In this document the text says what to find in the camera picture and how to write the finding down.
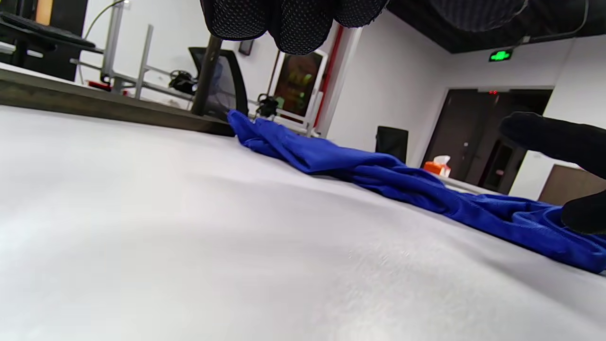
doorway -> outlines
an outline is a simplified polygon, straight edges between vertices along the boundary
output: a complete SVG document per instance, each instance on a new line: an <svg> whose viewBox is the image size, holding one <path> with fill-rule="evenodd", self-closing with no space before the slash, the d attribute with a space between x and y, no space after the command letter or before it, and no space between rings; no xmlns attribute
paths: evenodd
<svg viewBox="0 0 606 341"><path fill-rule="evenodd" d="M509 194L527 151L502 137L499 124L515 111L543 115L551 93L450 90L423 162L449 155L451 178Z"/></svg>

white table surface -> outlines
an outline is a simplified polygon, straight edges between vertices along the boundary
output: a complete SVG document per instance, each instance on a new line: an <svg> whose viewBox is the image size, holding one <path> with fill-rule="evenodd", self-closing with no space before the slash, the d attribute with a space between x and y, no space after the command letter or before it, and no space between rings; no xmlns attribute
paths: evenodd
<svg viewBox="0 0 606 341"><path fill-rule="evenodd" d="M0 340L604 340L606 278L235 139L0 107Z"/></svg>

emergency exit sign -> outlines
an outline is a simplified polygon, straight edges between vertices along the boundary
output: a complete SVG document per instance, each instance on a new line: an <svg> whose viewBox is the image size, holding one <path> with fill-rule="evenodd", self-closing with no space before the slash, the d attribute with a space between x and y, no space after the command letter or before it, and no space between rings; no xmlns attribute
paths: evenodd
<svg viewBox="0 0 606 341"><path fill-rule="evenodd" d="M494 51L490 55L490 59L488 61L489 62L508 61L509 59L511 59L512 54L513 54L513 49Z"/></svg>

white wall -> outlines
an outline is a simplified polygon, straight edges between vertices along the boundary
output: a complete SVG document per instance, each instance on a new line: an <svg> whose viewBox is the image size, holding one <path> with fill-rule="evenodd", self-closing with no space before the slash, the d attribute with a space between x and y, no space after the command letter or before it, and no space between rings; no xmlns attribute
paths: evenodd
<svg viewBox="0 0 606 341"><path fill-rule="evenodd" d="M89 0L84 22L84 31L88 29L94 17L113 0ZM155 27L148 63L160 69L171 71L187 70L197 74L195 65L187 51L190 46L206 46L210 33L206 29L204 16L199 0L172 0L170 5L164 0L130 0L130 8L124 11L122 27L118 39L115 70L119 73L136 77L139 72L141 55L145 43L147 24ZM104 47L107 38L110 11L106 12L93 27L88 39L97 46ZM321 47L330 52L334 38L331 32L327 42ZM223 49L237 50L238 43L226 41ZM242 76L250 99L256 99L259 93L266 92L271 71L278 49L273 38L266 34L257 39L250 56L236 53ZM93 53L83 52L81 59L96 65L101 65L102 57ZM82 68L84 79L99 80L99 72ZM146 80L166 86L170 81L167 76L149 72ZM144 90L142 95L150 100L166 102L174 99L167 95Z"/></svg>
<svg viewBox="0 0 606 341"><path fill-rule="evenodd" d="M447 52L390 12L362 31L327 138L375 150L377 126L408 130L408 164L419 166L444 97Z"/></svg>
<svg viewBox="0 0 606 341"><path fill-rule="evenodd" d="M559 75L546 117L586 123L606 129L606 36L577 39ZM539 198L554 164L563 162L539 153L528 153L512 195Z"/></svg>
<svg viewBox="0 0 606 341"><path fill-rule="evenodd" d="M489 54L452 56L444 86L554 88L545 117L606 128L606 36L522 46L507 62L488 63ZM555 163L567 164L529 152L510 195L538 199Z"/></svg>

blue cloth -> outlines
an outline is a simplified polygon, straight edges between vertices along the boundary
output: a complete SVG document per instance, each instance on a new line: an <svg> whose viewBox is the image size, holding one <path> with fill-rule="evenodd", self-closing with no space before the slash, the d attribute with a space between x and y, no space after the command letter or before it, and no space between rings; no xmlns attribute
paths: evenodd
<svg viewBox="0 0 606 341"><path fill-rule="evenodd" d="M562 208L504 195L471 195L447 189L422 169L391 155L339 147L296 135L284 126L232 111L228 120L240 143L284 160L306 174L325 174L432 211L558 262L590 272L606 269L606 236L577 234L561 223Z"/></svg>

